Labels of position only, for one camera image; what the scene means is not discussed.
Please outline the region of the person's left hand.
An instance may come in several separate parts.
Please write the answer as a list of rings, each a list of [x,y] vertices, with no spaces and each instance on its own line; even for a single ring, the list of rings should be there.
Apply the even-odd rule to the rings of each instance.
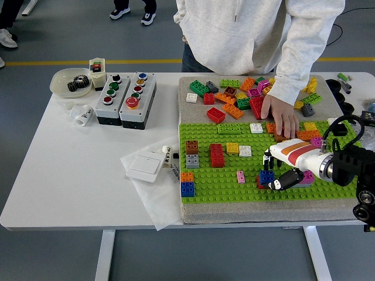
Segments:
[[[295,138],[299,130],[299,120],[295,115],[294,106],[283,102],[270,94],[264,97],[261,107],[261,119],[266,119],[271,113],[276,133],[286,138]]]

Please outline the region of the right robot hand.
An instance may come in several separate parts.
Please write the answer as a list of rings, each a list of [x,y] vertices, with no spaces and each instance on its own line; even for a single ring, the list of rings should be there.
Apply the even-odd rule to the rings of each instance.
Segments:
[[[304,179],[304,172],[310,170],[317,178],[332,181],[333,153],[321,153],[320,149],[300,139],[286,140],[271,145],[263,156],[264,170],[286,163],[292,169],[278,179],[262,186],[271,190],[286,190]]]

